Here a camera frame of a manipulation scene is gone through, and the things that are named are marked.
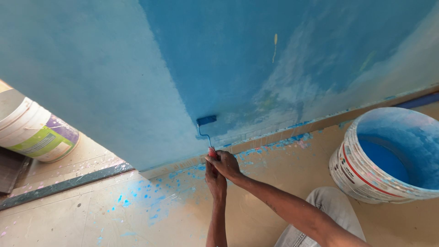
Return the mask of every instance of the purple label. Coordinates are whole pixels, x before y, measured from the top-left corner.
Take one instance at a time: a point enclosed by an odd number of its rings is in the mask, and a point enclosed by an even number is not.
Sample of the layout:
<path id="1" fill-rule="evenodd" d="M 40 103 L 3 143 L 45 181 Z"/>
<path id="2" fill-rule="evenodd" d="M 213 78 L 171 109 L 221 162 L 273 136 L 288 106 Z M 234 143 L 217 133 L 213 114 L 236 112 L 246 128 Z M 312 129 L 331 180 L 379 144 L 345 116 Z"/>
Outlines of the purple label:
<path id="1" fill-rule="evenodd" d="M 51 114 L 49 121 L 46 123 L 46 126 L 51 128 L 56 133 L 60 134 L 67 140 L 77 143 L 79 139 L 79 132 L 72 126 L 68 125 L 66 122 Z"/>

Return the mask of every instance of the painted wall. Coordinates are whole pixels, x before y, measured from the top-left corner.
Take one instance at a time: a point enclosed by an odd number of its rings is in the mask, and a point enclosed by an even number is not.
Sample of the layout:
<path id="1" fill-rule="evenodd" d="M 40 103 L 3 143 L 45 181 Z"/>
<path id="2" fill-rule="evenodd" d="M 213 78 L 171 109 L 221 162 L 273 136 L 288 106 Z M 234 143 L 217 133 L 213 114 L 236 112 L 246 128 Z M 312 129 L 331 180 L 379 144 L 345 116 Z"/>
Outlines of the painted wall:
<path id="1" fill-rule="evenodd" d="M 138 170 L 439 79 L 436 1 L 3 1 L 0 78 Z"/>

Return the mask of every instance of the knee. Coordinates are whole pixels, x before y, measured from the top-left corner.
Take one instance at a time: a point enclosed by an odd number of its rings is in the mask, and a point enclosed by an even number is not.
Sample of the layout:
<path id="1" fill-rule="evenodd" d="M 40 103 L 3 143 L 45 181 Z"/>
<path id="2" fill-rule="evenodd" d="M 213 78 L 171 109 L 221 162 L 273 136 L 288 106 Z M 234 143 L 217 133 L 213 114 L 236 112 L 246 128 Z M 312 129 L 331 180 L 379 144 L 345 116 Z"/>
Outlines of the knee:
<path id="1" fill-rule="evenodd" d="M 307 197 L 306 201 L 315 206 L 325 200 L 342 199 L 347 200 L 347 196 L 335 187 L 319 187 L 314 189 Z"/>

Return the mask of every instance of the paint bucket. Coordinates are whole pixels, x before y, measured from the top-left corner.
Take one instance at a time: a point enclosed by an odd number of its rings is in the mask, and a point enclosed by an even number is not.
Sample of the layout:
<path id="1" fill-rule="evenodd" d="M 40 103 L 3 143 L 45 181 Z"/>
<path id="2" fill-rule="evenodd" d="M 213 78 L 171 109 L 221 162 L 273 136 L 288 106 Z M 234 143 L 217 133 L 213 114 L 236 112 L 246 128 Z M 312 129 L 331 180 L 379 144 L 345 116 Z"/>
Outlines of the paint bucket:
<path id="1" fill-rule="evenodd" d="M 79 132 L 15 89 L 0 93 L 0 146 L 43 162 L 70 153 Z"/>
<path id="2" fill-rule="evenodd" d="M 329 161 L 339 188 L 366 203 L 439 197 L 439 121 L 385 107 L 358 117 Z"/>

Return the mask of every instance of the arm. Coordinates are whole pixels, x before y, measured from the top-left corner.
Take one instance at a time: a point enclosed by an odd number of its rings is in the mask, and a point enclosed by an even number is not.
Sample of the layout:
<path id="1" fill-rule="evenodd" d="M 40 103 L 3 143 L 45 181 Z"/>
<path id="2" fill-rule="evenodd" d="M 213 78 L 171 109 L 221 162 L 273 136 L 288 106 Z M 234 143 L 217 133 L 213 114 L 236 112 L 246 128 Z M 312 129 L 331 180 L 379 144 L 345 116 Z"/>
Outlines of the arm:
<path id="1" fill-rule="evenodd" d="M 207 233 L 206 247 L 227 247 L 225 219 L 227 181 L 224 176 L 212 171 L 209 162 L 206 162 L 205 180 L 213 196 L 212 219 Z"/>
<path id="2" fill-rule="evenodd" d="M 206 159 L 221 174 L 237 186 L 259 198 L 285 221 L 294 225 L 295 228 L 318 242 L 321 246 L 369 246 L 305 200 L 271 185 L 244 176 L 239 171 L 236 158 L 229 152 L 219 150 L 217 154 L 220 156 L 219 161 L 211 159 L 209 156 L 206 156 Z"/>

